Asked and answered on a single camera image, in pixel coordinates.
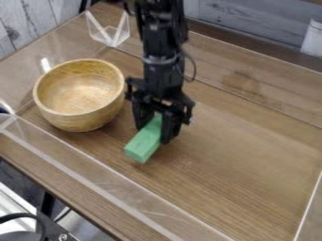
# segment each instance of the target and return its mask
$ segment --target wooden table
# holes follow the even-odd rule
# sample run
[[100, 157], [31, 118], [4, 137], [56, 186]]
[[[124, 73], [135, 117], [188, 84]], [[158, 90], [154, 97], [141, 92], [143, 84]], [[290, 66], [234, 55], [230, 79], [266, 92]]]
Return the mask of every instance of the wooden table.
[[[103, 24], [117, 22], [117, 8], [97, 4], [91, 11]], [[210, 240], [291, 240], [322, 167], [322, 74], [198, 34], [191, 34], [186, 49], [199, 65], [198, 81], [184, 87], [198, 103], [196, 123], [160, 147], [147, 165], [131, 161], [121, 152], [136, 132], [128, 103], [101, 129], [69, 134], [44, 121], [31, 102], [44, 58], [53, 65], [95, 57], [115, 63], [124, 75], [141, 76], [137, 33], [119, 50], [104, 48], [88, 36], [84, 15], [1, 61], [5, 85], [0, 96], [20, 118], [85, 152], [88, 158], [61, 149], [59, 141], [47, 142], [32, 134], [31, 143], [55, 156], [59, 165], [4, 135], [0, 154], [121, 240], [178, 239], [180, 233], [190, 240], [208, 240], [207, 235]], [[76, 174], [61, 171], [61, 166]], [[148, 202], [140, 213], [178, 227], [191, 224], [191, 229], [178, 228], [171, 233], [166, 222], [164, 228], [147, 225], [132, 209], [116, 205], [105, 195], [113, 196], [111, 169], [135, 182], [128, 186], [139, 185], [144, 193], [152, 192], [151, 200], [164, 200], [159, 210]], [[176, 218], [176, 212], [187, 219]], [[204, 239], [194, 236], [195, 229], [204, 231]]]

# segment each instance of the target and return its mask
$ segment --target green block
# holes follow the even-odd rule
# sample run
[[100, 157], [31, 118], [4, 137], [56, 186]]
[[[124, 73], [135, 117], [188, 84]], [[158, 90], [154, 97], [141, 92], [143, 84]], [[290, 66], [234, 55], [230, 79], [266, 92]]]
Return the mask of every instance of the green block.
[[145, 126], [139, 130], [136, 136], [124, 147], [128, 157], [140, 163], [145, 163], [160, 146], [162, 140], [162, 115], [156, 115]]

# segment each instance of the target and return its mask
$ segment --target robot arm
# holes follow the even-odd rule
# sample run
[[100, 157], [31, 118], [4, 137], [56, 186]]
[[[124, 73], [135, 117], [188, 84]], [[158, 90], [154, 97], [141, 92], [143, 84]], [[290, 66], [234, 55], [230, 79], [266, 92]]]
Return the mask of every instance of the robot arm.
[[190, 124], [195, 105], [183, 93], [187, 41], [183, 0], [136, 0], [135, 15], [144, 76], [127, 78], [125, 98], [132, 102], [137, 129], [155, 113], [162, 114], [160, 143], [167, 144], [180, 133], [182, 125]]

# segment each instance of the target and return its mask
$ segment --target wooden bowl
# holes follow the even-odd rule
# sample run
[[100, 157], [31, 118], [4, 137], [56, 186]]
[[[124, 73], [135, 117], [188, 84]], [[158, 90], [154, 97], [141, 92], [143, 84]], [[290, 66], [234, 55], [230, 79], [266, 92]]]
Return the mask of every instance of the wooden bowl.
[[87, 132], [116, 116], [123, 105], [124, 77], [97, 59], [57, 65], [37, 80], [32, 96], [45, 120], [68, 132]]

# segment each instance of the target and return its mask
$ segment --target bowl rim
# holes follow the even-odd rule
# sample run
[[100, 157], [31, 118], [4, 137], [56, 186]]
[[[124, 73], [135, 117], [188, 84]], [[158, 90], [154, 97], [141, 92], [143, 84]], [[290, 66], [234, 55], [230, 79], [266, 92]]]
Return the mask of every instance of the bowl rim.
[[[77, 62], [81, 62], [81, 61], [92, 61], [92, 62], [100, 62], [103, 64], [105, 64], [108, 67], [111, 67], [113, 69], [113, 71], [116, 72], [117, 76], [119, 76], [119, 83], [120, 83], [120, 88], [117, 89], [117, 92], [116, 92], [116, 95], [113, 97], [113, 99], [111, 100], [111, 102], [108, 104], [105, 104], [103, 107], [97, 108], [97, 109], [93, 109], [91, 111], [87, 111], [84, 113], [79, 113], [79, 114], [67, 114], [67, 113], [63, 113], [63, 112], [59, 112], [59, 111], [55, 111], [52, 110], [51, 108], [48, 108], [43, 103], [41, 101], [39, 100], [39, 97], [37, 97], [37, 89], [39, 89], [39, 85], [44, 79], [44, 77], [52, 72], [55, 71], [57, 68], [60, 68], [61, 66], [67, 65], [67, 64], [71, 64], [71, 63], [77, 63]], [[121, 92], [124, 91], [124, 86], [125, 86], [125, 83], [124, 83], [124, 75], [120, 71], [120, 69], [116, 67], [115, 64], [112, 64], [111, 62], [105, 61], [105, 60], [101, 60], [101, 59], [96, 59], [96, 58], [80, 58], [80, 59], [73, 59], [73, 60], [69, 60], [69, 61], [65, 61], [60, 64], [57, 64], [48, 72], [45, 72], [36, 80], [35, 82], [35, 85], [33, 85], [33, 89], [32, 89], [32, 97], [33, 97], [33, 101], [36, 103], [36, 105], [43, 109], [45, 110], [47, 112], [49, 112], [51, 114], [55, 114], [55, 115], [59, 115], [59, 116], [63, 116], [63, 117], [76, 117], [76, 116], [83, 116], [83, 115], [88, 115], [91, 113], [95, 113], [97, 112], [100, 109], [105, 108], [117, 98], [119, 98], [119, 95], [121, 94]]]

